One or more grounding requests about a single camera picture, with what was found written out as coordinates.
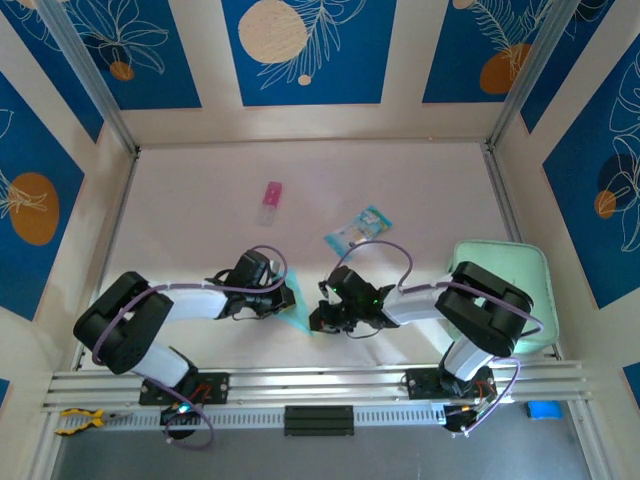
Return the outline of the light blue cloth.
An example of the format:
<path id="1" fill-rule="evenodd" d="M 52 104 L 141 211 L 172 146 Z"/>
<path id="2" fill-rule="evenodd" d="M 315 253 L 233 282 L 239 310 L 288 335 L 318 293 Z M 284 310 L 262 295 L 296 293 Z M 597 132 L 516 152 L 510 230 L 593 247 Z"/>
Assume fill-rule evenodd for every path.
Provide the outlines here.
<path id="1" fill-rule="evenodd" d="M 297 330 L 304 332 L 308 336 L 313 336 L 314 331 L 310 328 L 309 316 L 311 311 L 305 301 L 301 284 L 297 277 L 297 274 L 293 268 L 288 270 L 286 275 L 285 284 L 289 287 L 295 297 L 295 305 L 287 307 L 280 313 L 275 315 L 277 320 L 285 322 L 287 325 L 296 328 Z"/>

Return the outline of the blue white snack packet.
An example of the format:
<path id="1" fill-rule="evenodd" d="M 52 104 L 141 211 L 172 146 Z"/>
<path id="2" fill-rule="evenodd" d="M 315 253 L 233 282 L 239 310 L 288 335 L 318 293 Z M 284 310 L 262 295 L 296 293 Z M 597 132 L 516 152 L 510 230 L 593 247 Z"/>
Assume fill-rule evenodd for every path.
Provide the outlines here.
<path id="1" fill-rule="evenodd" d="M 369 205 L 345 226 L 323 237 L 326 244 L 339 256 L 359 244 L 376 239 L 392 227 L 392 222 L 374 205 Z"/>

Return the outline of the clear bottle with pink cap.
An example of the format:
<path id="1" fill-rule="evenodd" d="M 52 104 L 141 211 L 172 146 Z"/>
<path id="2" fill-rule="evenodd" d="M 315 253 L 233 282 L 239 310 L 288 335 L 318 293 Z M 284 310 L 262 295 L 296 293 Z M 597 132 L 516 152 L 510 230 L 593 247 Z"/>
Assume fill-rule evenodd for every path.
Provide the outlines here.
<path id="1" fill-rule="evenodd" d="M 283 184 L 281 182 L 271 181 L 268 183 L 257 216 L 257 224 L 259 226 L 271 226 L 273 224 L 282 192 Z"/>

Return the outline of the black ribbed block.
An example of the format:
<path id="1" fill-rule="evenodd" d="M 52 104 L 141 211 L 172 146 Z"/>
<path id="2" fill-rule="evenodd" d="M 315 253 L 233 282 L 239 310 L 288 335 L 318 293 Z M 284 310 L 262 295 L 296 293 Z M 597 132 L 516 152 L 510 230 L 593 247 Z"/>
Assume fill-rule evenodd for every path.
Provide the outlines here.
<path id="1" fill-rule="evenodd" d="M 286 406 L 284 434 L 289 437 L 353 436 L 352 406 Z"/>

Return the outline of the mint green zip pouch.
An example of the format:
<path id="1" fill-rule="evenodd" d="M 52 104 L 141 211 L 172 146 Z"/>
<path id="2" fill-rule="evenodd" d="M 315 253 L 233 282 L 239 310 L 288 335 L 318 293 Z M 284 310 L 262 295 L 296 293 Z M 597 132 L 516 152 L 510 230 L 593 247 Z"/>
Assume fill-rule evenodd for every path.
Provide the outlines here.
<path id="1" fill-rule="evenodd" d="M 559 322 L 544 253 L 535 246 L 495 240 L 463 240 L 454 248 L 449 262 L 453 271 L 459 263 L 471 261 L 525 291 L 533 300 L 531 314 L 540 320 L 543 331 L 520 339 L 516 355 L 541 352 L 559 339 Z"/>

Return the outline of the yellow black pliers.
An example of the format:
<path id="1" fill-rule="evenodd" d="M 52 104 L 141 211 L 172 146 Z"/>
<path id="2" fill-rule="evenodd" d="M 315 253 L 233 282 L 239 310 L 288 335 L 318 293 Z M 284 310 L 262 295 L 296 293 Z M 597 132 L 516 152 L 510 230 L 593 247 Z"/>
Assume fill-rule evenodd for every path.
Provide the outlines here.
<path id="1" fill-rule="evenodd" d="M 94 429 L 102 428 L 115 421 L 122 420 L 130 416 L 129 412 L 107 411 L 103 409 L 89 410 L 83 408 L 69 408 L 60 413 L 61 417 L 82 417 L 83 422 L 74 428 L 61 428 L 55 431 L 58 436 L 73 436 L 75 434 Z"/>

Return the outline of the small blue block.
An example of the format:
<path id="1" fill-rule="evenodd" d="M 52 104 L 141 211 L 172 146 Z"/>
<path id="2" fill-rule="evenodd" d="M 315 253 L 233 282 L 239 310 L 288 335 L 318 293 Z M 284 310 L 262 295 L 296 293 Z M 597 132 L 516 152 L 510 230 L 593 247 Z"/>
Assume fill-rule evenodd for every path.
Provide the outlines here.
<path id="1" fill-rule="evenodd" d="M 525 410 L 532 420 L 559 420 L 564 416 L 558 401 L 530 401 L 525 404 Z"/>

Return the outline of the aluminium mounting rail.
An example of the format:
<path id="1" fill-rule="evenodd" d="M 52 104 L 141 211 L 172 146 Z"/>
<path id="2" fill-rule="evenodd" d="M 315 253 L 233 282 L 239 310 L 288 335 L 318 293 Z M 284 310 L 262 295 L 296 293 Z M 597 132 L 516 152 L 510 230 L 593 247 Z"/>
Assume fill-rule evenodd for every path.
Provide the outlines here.
<path id="1" fill-rule="evenodd" d="M 410 365 L 336 368 L 264 368 L 204 370 L 226 373 L 218 388 L 225 408 L 284 407 L 289 405 L 408 404 L 414 388 Z M 503 398 L 507 403 L 527 401 L 583 401 L 592 398 L 588 374 L 578 361 L 523 360 L 518 379 Z M 140 397 L 151 399 L 146 409 L 174 402 L 168 395 L 143 387 L 134 374 L 113 375 L 106 369 L 56 372 L 42 407 L 61 411 L 71 407 L 106 410 L 141 408 Z"/>

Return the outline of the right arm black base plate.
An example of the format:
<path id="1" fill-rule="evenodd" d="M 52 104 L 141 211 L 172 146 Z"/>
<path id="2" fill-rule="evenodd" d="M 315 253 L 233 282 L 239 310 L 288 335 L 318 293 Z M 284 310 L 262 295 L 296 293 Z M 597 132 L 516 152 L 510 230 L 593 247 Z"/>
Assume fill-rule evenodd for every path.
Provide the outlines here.
<path id="1" fill-rule="evenodd" d="M 410 400 L 457 400 L 497 397 L 490 367 L 481 367 L 471 380 L 460 380 L 441 368 L 412 368 L 405 372 Z"/>

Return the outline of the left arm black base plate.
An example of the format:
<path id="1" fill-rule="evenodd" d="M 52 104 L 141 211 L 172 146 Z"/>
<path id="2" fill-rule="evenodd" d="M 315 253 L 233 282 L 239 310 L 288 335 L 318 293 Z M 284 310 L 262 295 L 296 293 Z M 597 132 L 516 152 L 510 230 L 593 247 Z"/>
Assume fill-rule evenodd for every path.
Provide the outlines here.
<path id="1" fill-rule="evenodd" d="M 173 390 L 194 404 L 224 405 L 227 403 L 230 374 L 189 373 Z M 178 399 L 149 380 L 144 380 L 140 389 L 138 403 L 143 406 L 169 406 Z"/>

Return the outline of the aluminium table edge rail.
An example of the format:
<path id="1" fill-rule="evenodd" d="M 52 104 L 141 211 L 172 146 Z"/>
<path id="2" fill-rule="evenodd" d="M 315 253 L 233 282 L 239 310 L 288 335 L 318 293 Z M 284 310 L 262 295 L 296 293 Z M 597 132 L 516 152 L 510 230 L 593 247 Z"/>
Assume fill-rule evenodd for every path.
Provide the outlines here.
<path id="1" fill-rule="evenodd" d="M 114 184 L 106 189 L 105 210 L 102 216 L 93 247 L 84 286 L 75 313 L 80 317 L 99 297 L 115 243 L 118 239 L 122 219 L 126 211 L 132 184 L 139 163 L 140 150 L 124 161 L 124 166 L 112 177 Z"/>
<path id="2" fill-rule="evenodd" d="M 507 239 L 518 248 L 519 254 L 515 262 L 518 273 L 516 279 L 524 278 L 527 281 L 522 289 L 534 300 L 532 315 L 544 326 L 541 332 L 532 334 L 524 342 L 534 343 L 535 353 L 560 360 L 562 352 L 557 345 L 559 339 L 557 310 L 546 256 L 538 247 L 523 242 L 515 207 L 510 199 L 496 154 L 488 151 L 486 143 L 481 144 L 481 150 Z"/>

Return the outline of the aluminium frame post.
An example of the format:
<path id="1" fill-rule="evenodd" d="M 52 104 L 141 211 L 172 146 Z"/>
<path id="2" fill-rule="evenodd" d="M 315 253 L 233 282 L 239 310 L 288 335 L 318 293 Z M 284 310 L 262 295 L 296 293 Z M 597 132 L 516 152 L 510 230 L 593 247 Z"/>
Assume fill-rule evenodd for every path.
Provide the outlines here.
<path id="1" fill-rule="evenodd" d="M 35 8 L 85 92 L 124 149 L 133 157 L 138 145 L 121 110 L 63 6 L 57 0 L 33 0 Z"/>
<path id="2" fill-rule="evenodd" d="M 493 130 L 486 140 L 490 153 L 494 153 L 520 114 L 563 32 L 576 12 L 581 0 L 552 0 L 551 11 L 542 23 L 529 54 L 506 96 Z"/>

